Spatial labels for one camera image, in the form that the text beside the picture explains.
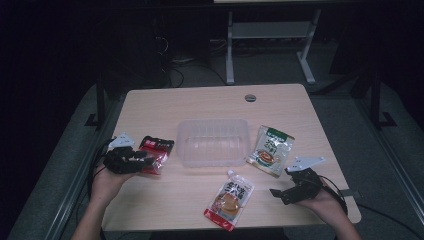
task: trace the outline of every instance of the snack bag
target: snack bag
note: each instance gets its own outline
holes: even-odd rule
[[[146,136],[141,141],[139,150],[146,151],[147,157],[153,157],[155,160],[151,166],[146,166],[141,170],[142,173],[160,175],[162,167],[164,166],[172,148],[174,141],[164,140],[160,138],[153,138]]]
[[[232,170],[228,171],[228,175],[230,178],[219,189],[203,214],[231,232],[255,186],[245,178],[236,175]]]
[[[294,137],[274,128],[261,126],[254,152],[247,162],[273,177],[280,177],[294,143]]]

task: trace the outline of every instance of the white metal stand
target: white metal stand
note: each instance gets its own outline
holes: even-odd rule
[[[314,76],[306,61],[309,48],[314,38],[315,30],[318,24],[318,19],[321,10],[315,10],[312,21],[303,22],[248,22],[234,23],[233,14],[229,12],[228,16],[228,39],[227,39],[227,59],[226,73],[227,84],[232,85],[234,80],[234,69],[232,59],[232,44],[233,39],[247,38],[305,38],[306,43],[302,51],[297,53],[298,60],[302,66],[306,81],[309,84],[315,83]]]

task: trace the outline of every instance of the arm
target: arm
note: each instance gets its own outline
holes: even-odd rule
[[[303,200],[296,204],[315,212],[322,221],[333,228],[338,240],[361,239],[361,236],[344,213],[340,204],[328,192],[321,190],[314,199]]]
[[[118,195],[124,182],[135,175],[117,175],[103,168],[104,165],[101,165],[96,170],[100,172],[94,178],[90,202],[72,239],[99,239],[106,207]]]

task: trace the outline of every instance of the transparent box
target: transparent box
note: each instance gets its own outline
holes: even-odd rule
[[[178,125],[177,154],[186,167],[241,166],[250,154],[243,119],[193,119]]]

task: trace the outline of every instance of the background table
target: background table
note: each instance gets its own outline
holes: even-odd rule
[[[255,102],[245,101],[253,94]],[[144,136],[176,140],[178,124],[186,119],[240,118],[249,124],[251,149],[261,125],[281,130],[295,142],[289,164],[295,156],[325,157],[313,169],[348,189],[343,173],[311,104],[300,84],[136,90],[128,93],[115,136],[126,132],[137,147]],[[186,168],[176,149],[160,176],[136,176],[124,184],[109,205],[104,220],[106,231],[213,229],[219,228],[203,216],[214,195],[227,180],[228,167]],[[245,164],[232,168],[255,183],[253,192],[236,227],[272,227],[319,224],[309,210],[284,205],[269,189],[294,186],[290,177],[276,179]],[[346,197],[349,218],[360,221],[353,197]]]

